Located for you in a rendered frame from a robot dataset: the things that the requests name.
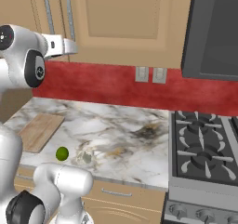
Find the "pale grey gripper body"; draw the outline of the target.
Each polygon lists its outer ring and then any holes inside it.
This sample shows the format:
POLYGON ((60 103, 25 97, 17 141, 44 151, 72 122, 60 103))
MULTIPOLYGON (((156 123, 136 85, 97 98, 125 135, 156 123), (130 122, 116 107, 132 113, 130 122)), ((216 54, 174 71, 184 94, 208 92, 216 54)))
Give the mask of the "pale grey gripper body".
POLYGON ((65 55, 71 55, 71 54, 77 54, 78 53, 78 46, 71 39, 64 38, 63 39, 63 46, 64 46, 64 54, 65 55))

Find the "tan cabinet door, narrow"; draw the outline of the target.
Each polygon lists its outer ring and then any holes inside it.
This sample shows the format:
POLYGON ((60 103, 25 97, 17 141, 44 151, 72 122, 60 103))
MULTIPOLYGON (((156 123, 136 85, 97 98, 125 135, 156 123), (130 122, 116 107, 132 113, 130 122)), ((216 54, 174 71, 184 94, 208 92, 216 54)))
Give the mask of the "tan cabinet door, narrow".
POLYGON ((0 25, 15 24, 39 32, 36 5, 33 0, 0 0, 0 25))
POLYGON ((61 34, 62 36, 66 36, 60 0, 31 0, 31 1, 33 5, 33 14, 35 18, 36 30, 39 33, 54 32, 55 34, 61 34), (51 30, 49 27, 47 19, 48 14, 46 13, 46 2, 49 3, 54 30, 51 30))

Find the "tan cabinet door, wide panel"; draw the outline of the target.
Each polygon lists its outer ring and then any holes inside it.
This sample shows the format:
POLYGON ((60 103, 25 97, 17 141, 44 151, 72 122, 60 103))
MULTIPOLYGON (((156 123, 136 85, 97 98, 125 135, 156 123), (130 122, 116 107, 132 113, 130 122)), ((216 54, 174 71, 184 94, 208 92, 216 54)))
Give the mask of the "tan cabinet door, wide panel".
POLYGON ((61 0, 72 62, 178 69, 191 0, 61 0))

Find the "wooden cutting board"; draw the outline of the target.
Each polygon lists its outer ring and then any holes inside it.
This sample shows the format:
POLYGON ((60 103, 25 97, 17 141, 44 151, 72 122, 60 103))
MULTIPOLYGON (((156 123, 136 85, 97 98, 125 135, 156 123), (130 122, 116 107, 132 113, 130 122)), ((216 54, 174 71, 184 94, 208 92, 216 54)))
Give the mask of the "wooden cutting board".
POLYGON ((39 153, 64 121, 56 114, 39 113, 19 132, 25 152, 39 153))

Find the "green lime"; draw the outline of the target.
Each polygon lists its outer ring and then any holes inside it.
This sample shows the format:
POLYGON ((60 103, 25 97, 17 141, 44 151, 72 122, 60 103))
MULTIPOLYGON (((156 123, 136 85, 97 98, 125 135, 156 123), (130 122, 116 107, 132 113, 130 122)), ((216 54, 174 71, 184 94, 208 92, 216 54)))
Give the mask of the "green lime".
POLYGON ((56 158, 59 161, 65 161, 69 157, 69 151, 66 147, 59 147, 56 151, 56 158))

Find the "tan lower cabinet door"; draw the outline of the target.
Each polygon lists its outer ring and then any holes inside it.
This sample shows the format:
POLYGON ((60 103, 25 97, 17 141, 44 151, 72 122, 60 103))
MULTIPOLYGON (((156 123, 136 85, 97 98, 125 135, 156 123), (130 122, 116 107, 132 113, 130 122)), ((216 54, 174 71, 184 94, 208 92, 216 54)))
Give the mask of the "tan lower cabinet door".
POLYGON ((147 208, 83 199, 94 224, 161 224, 162 212, 147 208))

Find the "tan tall side panel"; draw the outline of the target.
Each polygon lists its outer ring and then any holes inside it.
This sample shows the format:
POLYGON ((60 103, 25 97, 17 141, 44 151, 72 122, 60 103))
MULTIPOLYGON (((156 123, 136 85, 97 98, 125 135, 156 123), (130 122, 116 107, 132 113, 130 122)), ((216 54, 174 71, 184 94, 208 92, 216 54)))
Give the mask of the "tan tall side panel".
POLYGON ((0 122, 6 122, 31 98, 31 89, 9 89, 0 100, 0 122))

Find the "tan drawer front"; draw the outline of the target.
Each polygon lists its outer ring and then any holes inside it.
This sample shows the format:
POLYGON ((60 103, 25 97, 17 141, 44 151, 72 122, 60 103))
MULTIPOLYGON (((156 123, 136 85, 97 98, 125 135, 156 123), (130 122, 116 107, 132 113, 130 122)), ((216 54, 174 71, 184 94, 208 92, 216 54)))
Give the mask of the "tan drawer front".
POLYGON ((165 192, 95 180, 92 190, 88 195, 84 196, 84 198, 162 211, 164 206, 165 192), (101 192, 102 188, 107 191, 117 191, 123 193, 131 192, 132 197, 114 196, 103 193, 101 192))
POLYGON ((35 167, 20 165, 14 179, 14 186, 17 191, 31 191, 34 188, 33 173, 35 167))

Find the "dark grey microwave oven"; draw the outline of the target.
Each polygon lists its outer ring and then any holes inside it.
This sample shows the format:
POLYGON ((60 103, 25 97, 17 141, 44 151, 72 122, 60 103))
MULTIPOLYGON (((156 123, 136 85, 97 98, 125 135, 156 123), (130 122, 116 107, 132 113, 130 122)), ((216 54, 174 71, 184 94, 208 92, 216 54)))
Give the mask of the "dark grey microwave oven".
POLYGON ((181 71, 238 82, 238 0, 191 0, 181 71))

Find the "grey gas hob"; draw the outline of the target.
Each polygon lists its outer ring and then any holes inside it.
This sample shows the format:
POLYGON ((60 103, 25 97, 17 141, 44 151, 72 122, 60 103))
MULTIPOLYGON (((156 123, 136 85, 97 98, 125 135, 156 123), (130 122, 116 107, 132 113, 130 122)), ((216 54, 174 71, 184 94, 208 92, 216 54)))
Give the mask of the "grey gas hob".
POLYGON ((210 210, 210 224, 238 224, 238 116, 173 111, 169 114, 168 192, 162 224, 204 224, 196 212, 210 210), (169 211, 181 204, 187 216, 169 211))

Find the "grey hob knob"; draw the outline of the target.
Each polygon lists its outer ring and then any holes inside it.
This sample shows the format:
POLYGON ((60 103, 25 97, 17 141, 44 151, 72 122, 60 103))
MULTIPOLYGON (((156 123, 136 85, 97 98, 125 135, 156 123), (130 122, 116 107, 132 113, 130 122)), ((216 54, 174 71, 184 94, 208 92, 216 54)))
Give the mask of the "grey hob knob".
POLYGON ((215 221, 214 214, 207 209, 201 209, 196 212, 196 216, 204 222, 204 224, 210 224, 215 221))
POLYGON ((181 204, 172 204, 169 206, 170 213, 175 216, 178 220, 187 216, 187 209, 181 204))

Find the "grey wall socket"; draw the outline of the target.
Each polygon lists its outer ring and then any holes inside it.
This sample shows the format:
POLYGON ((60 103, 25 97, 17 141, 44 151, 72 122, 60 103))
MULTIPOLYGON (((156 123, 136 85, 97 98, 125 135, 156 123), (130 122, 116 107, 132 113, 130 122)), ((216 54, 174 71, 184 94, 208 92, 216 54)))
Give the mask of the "grey wall socket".
POLYGON ((147 83, 149 81, 149 68, 148 67, 137 67, 135 81, 147 83))
POLYGON ((166 82, 167 68, 154 68, 152 71, 152 81, 156 84, 166 82))

